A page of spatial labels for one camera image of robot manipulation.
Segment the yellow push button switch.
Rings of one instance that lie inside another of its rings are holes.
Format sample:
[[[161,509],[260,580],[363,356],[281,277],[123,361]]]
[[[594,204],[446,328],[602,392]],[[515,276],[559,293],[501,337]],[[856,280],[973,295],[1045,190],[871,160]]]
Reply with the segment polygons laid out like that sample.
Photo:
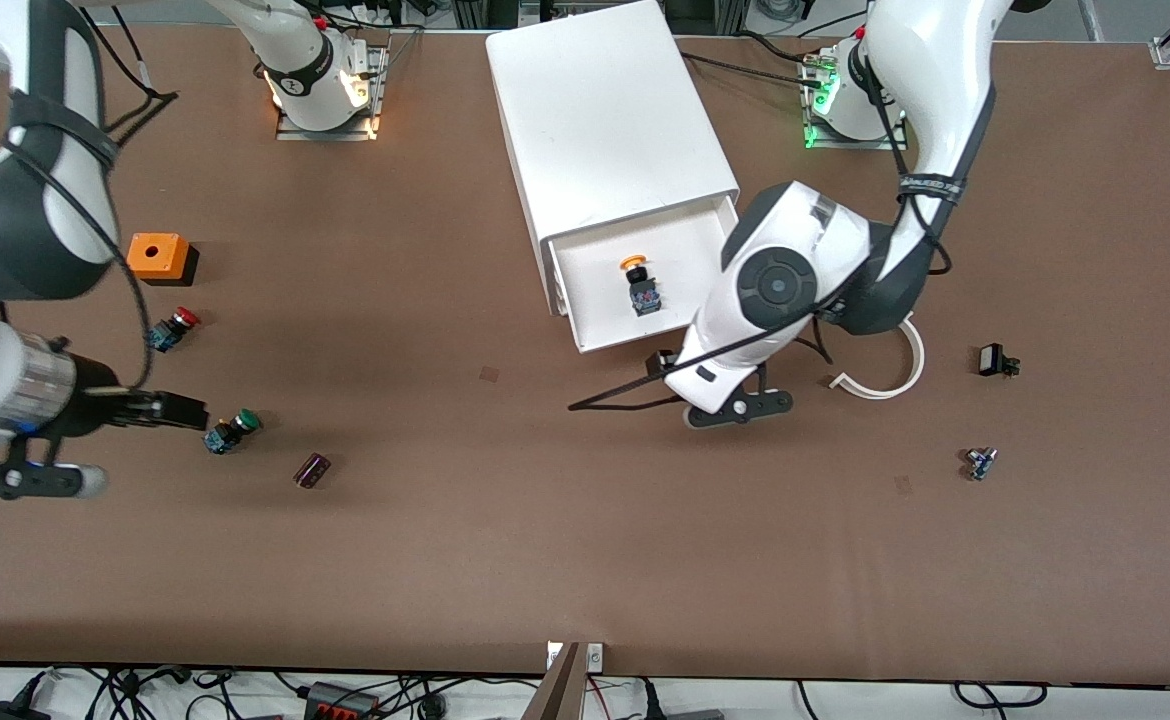
[[[629,304],[636,316],[651,315],[662,309],[661,292],[658,290],[658,282],[646,268],[644,255],[622,259],[620,269],[626,282],[629,283],[627,296],[629,296]]]

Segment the white drawer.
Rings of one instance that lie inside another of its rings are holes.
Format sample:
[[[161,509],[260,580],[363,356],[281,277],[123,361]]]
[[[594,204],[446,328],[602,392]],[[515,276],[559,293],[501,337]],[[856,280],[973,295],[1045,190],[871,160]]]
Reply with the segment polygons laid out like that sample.
[[[676,331],[691,322],[721,274],[721,251],[737,222],[732,196],[652,211],[562,233],[541,242],[549,299],[567,316],[581,354]],[[644,256],[661,307],[636,315],[622,260]]]

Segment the white drawer cabinet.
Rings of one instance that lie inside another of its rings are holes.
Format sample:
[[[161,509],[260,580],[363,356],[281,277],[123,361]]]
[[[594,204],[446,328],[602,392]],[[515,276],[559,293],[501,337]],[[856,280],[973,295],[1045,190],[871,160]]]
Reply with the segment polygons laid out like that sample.
[[[739,196],[658,0],[493,33],[486,59],[550,313],[557,238]]]

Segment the white curved plastic hook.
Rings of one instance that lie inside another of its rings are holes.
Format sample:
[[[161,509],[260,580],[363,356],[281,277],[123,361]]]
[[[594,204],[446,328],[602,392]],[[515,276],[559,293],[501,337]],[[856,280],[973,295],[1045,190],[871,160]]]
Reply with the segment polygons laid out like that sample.
[[[849,377],[849,373],[838,373],[833,378],[827,388],[841,389],[842,392],[849,393],[856,398],[863,398],[868,402],[886,402],[892,400],[901,395],[906,395],[910,389],[917,386],[920,378],[924,373],[925,369],[925,345],[922,338],[922,332],[918,332],[917,325],[913,322],[914,311],[906,315],[899,323],[899,331],[906,337],[906,342],[910,347],[911,351],[911,365],[910,372],[906,380],[897,388],[892,389],[873,389],[863,386],[860,382]]]

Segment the black power strip red switches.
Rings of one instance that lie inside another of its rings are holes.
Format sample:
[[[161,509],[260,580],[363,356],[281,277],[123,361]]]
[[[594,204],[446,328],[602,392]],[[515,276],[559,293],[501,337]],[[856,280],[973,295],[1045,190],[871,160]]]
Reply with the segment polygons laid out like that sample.
[[[303,693],[302,720],[373,720],[380,698],[332,683],[314,683]]]

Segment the wooden beam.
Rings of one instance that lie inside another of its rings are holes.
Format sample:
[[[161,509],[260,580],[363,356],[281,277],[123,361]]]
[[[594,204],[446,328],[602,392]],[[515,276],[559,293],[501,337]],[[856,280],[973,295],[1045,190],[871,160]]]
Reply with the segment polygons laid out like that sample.
[[[565,647],[541,679],[519,720],[581,720],[581,698],[589,684],[586,644],[563,644]]]

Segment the green push button switch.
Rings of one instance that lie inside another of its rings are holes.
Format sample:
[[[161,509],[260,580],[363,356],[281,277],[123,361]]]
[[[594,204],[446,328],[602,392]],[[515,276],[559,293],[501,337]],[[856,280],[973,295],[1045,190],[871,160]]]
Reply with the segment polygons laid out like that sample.
[[[204,447],[209,451],[209,454],[227,455],[238,448],[243,439],[261,427],[262,421],[259,414],[253,413],[250,409],[242,407],[238,414],[229,419],[221,419],[213,428],[207,430],[204,434]]]

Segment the red push button switch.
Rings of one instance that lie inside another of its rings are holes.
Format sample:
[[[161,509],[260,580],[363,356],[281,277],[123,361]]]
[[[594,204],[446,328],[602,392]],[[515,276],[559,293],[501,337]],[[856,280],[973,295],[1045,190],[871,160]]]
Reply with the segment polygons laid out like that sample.
[[[178,306],[172,315],[159,320],[149,329],[145,336],[146,345],[154,352],[168,352],[200,323],[201,320],[195,313],[187,307]]]

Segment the orange button enclosure box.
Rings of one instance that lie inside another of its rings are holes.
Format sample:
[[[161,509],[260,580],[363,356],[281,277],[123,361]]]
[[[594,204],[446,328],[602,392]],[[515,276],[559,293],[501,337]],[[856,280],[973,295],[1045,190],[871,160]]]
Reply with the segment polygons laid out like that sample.
[[[192,286],[200,258],[200,251],[181,234],[157,232],[132,234],[125,254],[135,277],[151,286]]]

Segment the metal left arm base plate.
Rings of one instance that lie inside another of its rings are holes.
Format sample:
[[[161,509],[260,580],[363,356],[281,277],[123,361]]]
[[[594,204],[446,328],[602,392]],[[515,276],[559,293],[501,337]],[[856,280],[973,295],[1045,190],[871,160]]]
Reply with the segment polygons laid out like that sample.
[[[853,71],[858,37],[808,53],[800,70],[803,124],[808,149],[888,150],[885,128],[870,96]]]

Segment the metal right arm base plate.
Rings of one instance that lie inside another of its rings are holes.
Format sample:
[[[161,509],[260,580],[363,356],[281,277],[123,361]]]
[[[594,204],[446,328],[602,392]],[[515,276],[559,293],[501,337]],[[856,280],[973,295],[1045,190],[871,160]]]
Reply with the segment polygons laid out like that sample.
[[[271,101],[277,109],[278,140],[357,142],[378,136],[388,49],[362,40],[343,42],[332,68],[317,78],[307,96],[289,96],[274,81]]]

